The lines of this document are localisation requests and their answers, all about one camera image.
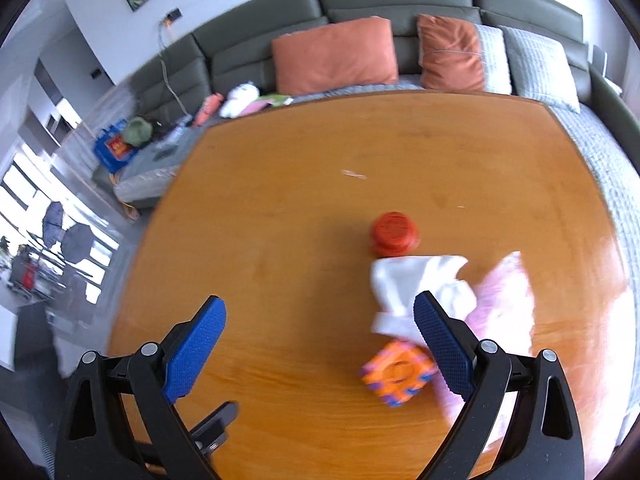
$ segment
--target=gray leather sofa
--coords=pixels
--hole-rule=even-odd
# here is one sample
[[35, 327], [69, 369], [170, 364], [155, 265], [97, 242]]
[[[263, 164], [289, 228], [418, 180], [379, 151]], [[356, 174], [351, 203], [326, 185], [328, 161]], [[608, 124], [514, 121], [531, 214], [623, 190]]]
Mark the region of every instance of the gray leather sofa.
[[[392, 22], [401, 75], [419, 74], [415, 20], [421, 13], [522, 28], [560, 41], [580, 101], [598, 114], [640, 172], [638, 121], [591, 69], [582, 16], [554, 0], [252, 0], [172, 44], [164, 53], [169, 82], [190, 112], [212, 92], [226, 94], [248, 80], [262, 92], [275, 91], [272, 39], [372, 15]], [[153, 112], [164, 121], [182, 115], [162, 82], [159, 57], [146, 63], [130, 82], [140, 114]]]

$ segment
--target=red lid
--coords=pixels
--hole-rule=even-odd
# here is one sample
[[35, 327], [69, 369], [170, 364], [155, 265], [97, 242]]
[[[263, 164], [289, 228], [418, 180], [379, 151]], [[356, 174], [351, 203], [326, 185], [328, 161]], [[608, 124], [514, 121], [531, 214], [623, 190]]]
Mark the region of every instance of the red lid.
[[380, 256], [405, 256], [420, 243], [415, 224], [396, 211], [384, 213], [374, 222], [371, 238], [373, 249]]

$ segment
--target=silver screw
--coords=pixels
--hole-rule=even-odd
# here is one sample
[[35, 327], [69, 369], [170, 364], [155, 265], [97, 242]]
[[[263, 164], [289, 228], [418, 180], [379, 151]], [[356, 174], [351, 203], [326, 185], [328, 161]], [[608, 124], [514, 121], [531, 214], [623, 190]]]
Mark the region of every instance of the silver screw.
[[82, 356], [82, 362], [84, 364], [89, 364], [89, 363], [93, 363], [95, 361], [95, 352], [85, 352], [84, 355]]
[[480, 348], [488, 354], [495, 354], [498, 351], [498, 345], [490, 339], [485, 339], [480, 343]]
[[556, 353], [553, 350], [549, 350], [549, 349], [545, 349], [542, 351], [542, 357], [545, 358], [547, 361], [551, 361], [551, 362], [558, 359], [558, 356], [556, 355]]
[[156, 343], [147, 343], [142, 347], [142, 355], [153, 355], [158, 351], [158, 345]]

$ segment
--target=blue gripper pad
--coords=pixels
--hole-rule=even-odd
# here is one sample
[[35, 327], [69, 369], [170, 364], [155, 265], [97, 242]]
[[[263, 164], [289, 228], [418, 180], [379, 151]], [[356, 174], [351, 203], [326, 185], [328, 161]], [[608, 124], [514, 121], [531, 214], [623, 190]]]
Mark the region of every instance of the blue gripper pad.
[[220, 298], [213, 298], [206, 312], [191, 326], [191, 333], [166, 365], [164, 395], [171, 404], [179, 397], [189, 394], [225, 329], [225, 323], [225, 302]]
[[429, 347], [444, 380], [455, 394], [468, 401], [474, 392], [473, 365], [462, 346], [451, 333], [437, 311], [442, 308], [431, 303], [424, 292], [415, 297], [414, 321]]

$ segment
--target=umbrella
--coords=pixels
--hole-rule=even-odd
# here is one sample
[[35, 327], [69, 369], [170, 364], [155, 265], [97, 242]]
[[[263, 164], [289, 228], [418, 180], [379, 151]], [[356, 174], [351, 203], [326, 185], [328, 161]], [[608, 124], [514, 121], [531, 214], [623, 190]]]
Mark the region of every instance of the umbrella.
[[62, 235], [64, 210], [60, 202], [51, 202], [42, 219], [42, 240], [47, 249], [52, 248]]
[[94, 233], [87, 224], [75, 224], [62, 237], [62, 255], [69, 263], [78, 264], [89, 257], [94, 240]]

